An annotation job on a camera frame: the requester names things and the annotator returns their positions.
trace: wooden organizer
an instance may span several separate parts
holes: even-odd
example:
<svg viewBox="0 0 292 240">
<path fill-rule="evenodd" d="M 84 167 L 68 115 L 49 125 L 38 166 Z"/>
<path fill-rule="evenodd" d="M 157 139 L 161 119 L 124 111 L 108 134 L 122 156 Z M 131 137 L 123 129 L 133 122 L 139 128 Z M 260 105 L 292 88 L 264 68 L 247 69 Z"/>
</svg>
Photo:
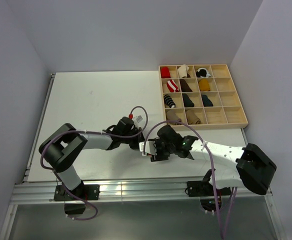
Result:
<svg viewBox="0 0 292 240">
<path fill-rule="evenodd" d="M 166 120 L 166 112 L 173 110 L 181 121 L 187 124 L 186 110 L 192 109 L 199 117 L 201 123 L 190 125 L 196 130 L 200 129 L 225 129 L 225 128 L 244 128 L 248 125 L 248 121 L 243 110 L 242 103 L 236 91 L 233 79 L 226 64 L 213 65 L 187 65 L 189 70 L 187 73 L 190 77 L 184 77 L 185 81 L 191 88 L 192 92 L 182 92 L 180 78 L 177 69 L 181 65 L 165 65 L 159 66 L 159 81 L 161 89 L 162 109 L 164 119 Z M 168 67 L 170 78 L 162 78 L 161 68 Z M 211 77 L 196 77 L 196 71 L 199 68 L 206 68 Z M 180 92 L 170 92 L 166 83 L 173 79 L 177 84 Z M 210 91 L 200 91 L 199 81 L 207 79 L 210 85 Z M 182 94 L 186 93 L 194 107 L 185 108 Z M 170 95 L 176 104 L 175 108 L 169 108 L 164 103 L 164 95 Z M 204 107 L 202 95 L 207 95 L 212 101 L 213 107 Z M 184 130 L 183 125 L 172 125 L 174 129 Z"/>
</svg>

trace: red and white striped sock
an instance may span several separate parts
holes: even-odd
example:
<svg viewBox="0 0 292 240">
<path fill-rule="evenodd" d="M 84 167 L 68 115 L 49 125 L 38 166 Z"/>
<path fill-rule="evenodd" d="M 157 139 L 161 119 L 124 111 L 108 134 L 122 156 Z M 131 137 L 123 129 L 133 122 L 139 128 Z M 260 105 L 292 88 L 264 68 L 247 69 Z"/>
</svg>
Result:
<svg viewBox="0 0 292 240">
<path fill-rule="evenodd" d="M 173 79 L 168 80 L 166 84 L 171 93 L 177 93 L 180 91 L 180 89 L 178 88 L 177 84 L 175 83 Z"/>
</svg>

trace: white table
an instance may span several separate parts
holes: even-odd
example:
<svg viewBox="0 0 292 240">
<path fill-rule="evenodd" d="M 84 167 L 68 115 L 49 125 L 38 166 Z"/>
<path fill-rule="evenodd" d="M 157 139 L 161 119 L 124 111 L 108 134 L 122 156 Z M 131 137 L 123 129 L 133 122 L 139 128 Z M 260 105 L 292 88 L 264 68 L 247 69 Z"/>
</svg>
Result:
<svg viewBox="0 0 292 240">
<path fill-rule="evenodd" d="M 55 181 L 56 177 L 41 168 L 38 148 L 64 123 L 81 130 L 100 131 L 128 116 L 134 106 L 146 108 L 149 121 L 145 133 L 163 121 L 158 71 L 64 72 L 57 73 L 49 94 L 41 128 L 31 155 L 29 182 Z M 134 111 L 142 115 L 142 110 Z M 207 141 L 230 146 L 245 146 L 240 128 L 199 130 Z M 155 130 L 150 137 L 155 137 Z M 179 131 L 182 136 L 191 131 Z M 83 180 L 128 180 L 203 176 L 210 162 L 181 159 L 151 162 L 137 150 L 122 144 L 112 151 L 83 150 L 74 167 Z"/>
</svg>

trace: wire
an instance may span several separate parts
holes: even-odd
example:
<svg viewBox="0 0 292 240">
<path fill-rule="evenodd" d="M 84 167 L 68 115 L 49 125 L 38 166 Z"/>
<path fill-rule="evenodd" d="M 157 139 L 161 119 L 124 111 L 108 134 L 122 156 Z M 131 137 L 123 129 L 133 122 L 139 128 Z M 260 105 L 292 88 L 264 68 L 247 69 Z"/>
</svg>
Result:
<svg viewBox="0 0 292 240">
<path fill-rule="evenodd" d="M 62 179 L 58 176 L 58 174 L 55 172 L 55 170 L 52 168 L 52 167 L 48 167 L 48 166 L 45 166 L 44 165 L 44 156 L 48 150 L 48 148 L 54 143 L 56 142 L 58 139 L 60 139 L 62 136 L 64 135 L 67 135 L 67 134 L 93 134 L 93 135 L 108 135 L 110 137 L 116 137 L 116 138 L 121 138 L 121 139 L 130 139 L 130 138 L 134 138 L 138 135 L 140 135 L 141 133 L 143 133 L 143 131 L 146 129 L 147 127 L 147 124 L 148 124 L 148 114 L 147 114 L 147 111 L 144 107 L 142 106 L 135 106 L 131 111 L 130 111 L 130 114 L 133 113 L 133 111 L 135 109 L 142 109 L 144 112 L 145 112 L 145 115 L 146 115 L 146 122 L 145 122 L 145 125 L 144 127 L 142 128 L 142 130 L 140 130 L 138 133 L 134 134 L 134 135 L 131 135 L 131 136 L 120 136 L 120 135 L 115 135 L 115 134 L 111 134 L 111 133 L 107 133 L 107 132 L 98 132 L 98 131 L 83 131 L 83 130 L 70 130 L 70 131 L 65 131 L 65 132 L 62 132 L 60 134 L 58 134 L 56 137 L 54 137 L 49 143 L 46 144 L 46 146 L 44 147 L 43 151 L 41 152 L 41 156 L 40 156 L 40 166 L 43 168 L 43 169 L 47 169 L 47 170 L 51 170 L 56 178 L 61 182 L 61 185 L 63 186 L 63 188 L 65 189 L 66 193 L 71 196 L 72 198 L 76 199 L 76 200 L 79 200 L 79 201 L 82 201 L 84 202 L 85 204 L 87 204 L 88 206 L 92 207 L 93 209 L 95 209 L 95 214 L 91 217 L 86 217 L 86 218 L 79 218 L 79 217 L 71 217 L 71 216 L 67 216 L 68 218 L 71 218 L 73 220 L 77 220 L 77 221 L 86 221 L 86 220 L 90 220 L 90 219 L 93 219 L 97 216 L 97 213 L 98 213 L 98 209 L 97 207 L 92 204 L 91 202 L 88 202 L 74 194 L 72 194 L 68 188 L 64 185 Z"/>
<path fill-rule="evenodd" d="M 221 219 L 221 213 L 220 213 L 220 209 L 219 209 L 219 206 L 218 206 L 218 197 L 217 197 L 217 189 L 216 189 L 215 168 L 214 168 L 213 155 L 212 155 L 211 150 L 207 147 L 207 144 L 204 144 L 204 140 L 203 140 L 203 138 L 199 135 L 199 133 L 198 133 L 194 128 L 192 128 L 191 126 L 189 126 L 188 124 L 183 123 L 183 122 L 180 122 L 180 121 L 170 121 L 170 120 L 167 120 L 167 121 L 161 121 L 161 122 L 155 124 L 155 125 L 149 130 L 149 132 L 147 133 L 147 135 L 146 135 L 146 137 L 145 137 L 145 141 L 144 141 L 143 154 L 145 154 L 145 150 L 146 150 L 146 142 L 147 142 L 147 139 L 149 138 L 151 132 L 152 132 L 156 127 L 158 127 L 159 125 L 161 125 L 161 124 L 166 124 L 166 123 L 181 124 L 181 125 L 184 125 L 185 127 L 189 128 L 190 130 L 192 130 L 192 131 L 195 133 L 195 135 L 198 137 L 198 139 L 203 143 L 204 148 L 207 150 L 208 155 L 209 155 L 209 159 L 210 159 L 210 165 L 211 165 L 212 189 L 213 189 L 213 193 L 214 193 L 214 200 L 215 200 L 215 206 L 216 206 L 216 215 L 217 215 L 217 221 L 218 221 L 218 225 L 219 225 L 219 233 L 220 233 L 220 237 L 221 237 L 221 239 L 224 239 L 224 238 L 225 238 L 224 233 L 226 233 L 226 229 L 224 229 L 224 231 L 223 231 L 222 219 Z M 231 208 L 232 208 L 232 206 L 233 206 L 233 202 L 234 202 L 234 199 L 235 199 L 235 196 L 236 196 L 236 192 L 237 192 L 237 187 L 235 187 L 235 190 L 234 190 L 233 196 L 232 196 L 232 198 L 231 198 L 231 200 L 230 200 L 230 206 L 229 206 L 228 213 L 227 213 L 227 217 L 226 217 L 226 221 L 225 221 L 225 226 L 226 226 L 226 227 L 227 227 L 228 222 L 229 222 L 229 217 L 230 217 L 230 215 L 231 215 Z"/>
</svg>

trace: sock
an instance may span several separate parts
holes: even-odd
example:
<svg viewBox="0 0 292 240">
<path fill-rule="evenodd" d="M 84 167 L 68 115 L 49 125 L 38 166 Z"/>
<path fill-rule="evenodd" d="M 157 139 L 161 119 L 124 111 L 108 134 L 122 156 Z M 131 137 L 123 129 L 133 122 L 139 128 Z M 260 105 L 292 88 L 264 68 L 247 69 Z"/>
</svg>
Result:
<svg viewBox="0 0 292 240">
<path fill-rule="evenodd" d="M 189 66 L 181 65 L 177 70 L 178 70 L 178 75 L 180 78 L 186 78 L 187 77 L 187 71 L 190 69 Z"/>
<path fill-rule="evenodd" d="M 195 115 L 195 113 L 193 112 L 193 110 L 189 109 L 186 111 L 186 118 L 187 118 L 187 122 L 188 124 L 201 124 L 201 120 L 199 117 L 197 117 Z"/>
<path fill-rule="evenodd" d="M 182 92 L 192 92 L 192 89 L 190 88 L 190 86 L 188 86 L 185 79 L 183 78 L 179 79 L 179 83 Z"/>
<path fill-rule="evenodd" d="M 201 95 L 202 104 L 204 107 L 214 107 L 212 101 L 206 95 Z"/>
<path fill-rule="evenodd" d="M 211 78 L 212 77 L 212 75 L 207 71 L 207 69 L 206 68 L 204 68 L 204 67 L 201 67 L 201 68 L 199 68 L 198 70 L 197 70 L 197 72 L 196 72 L 196 76 L 198 77 L 198 78 L 205 78 L 205 77 L 207 77 L 207 78 Z"/>
<path fill-rule="evenodd" d="M 166 112 L 166 119 L 169 121 L 177 121 L 177 122 L 181 122 L 182 119 L 180 119 L 176 113 L 174 112 L 174 110 L 169 110 Z"/>
<path fill-rule="evenodd" d="M 170 79 L 171 78 L 170 70 L 168 69 L 167 66 L 164 66 L 160 69 L 160 75 L 161 75 L 162 79 Z"/>
<path fill-rule="evenodd" d="M 195 106 L 195 104 L 186 93 L 182 94 L 182 100 L 184 102 L 185 108 L 193 108 Z"/>
<path fill-rule="evenodd" d="M 168 80 L 166 85 L 171 93 L 177 93 L 180 91 L 180 89 L 178 88 L 177 84 L 175 83 L 173 79 Z"/>
<path fill-rule="evenodd" d="M 210 87 L 210 85 L 209 85 L 207 79 L 205 79 L 205 78 L 204 78 L 204 79 L 201 79 L 201 80 L 199 81 L 198 86 L 199 86 L 199 90 L 200 90 L 201 92 L 208 92 L 208 91 L 211 90 L 211 87 Z"/>
<path fill-rule="evenodd" d="M 169 96 L 168 94 L 164 95 L 164 103 L 170 107 L 171 109 L 176 107 L 176 104 L 174 103 L 173 99 L 171 98 L 171 96 Z"/>
</svg>

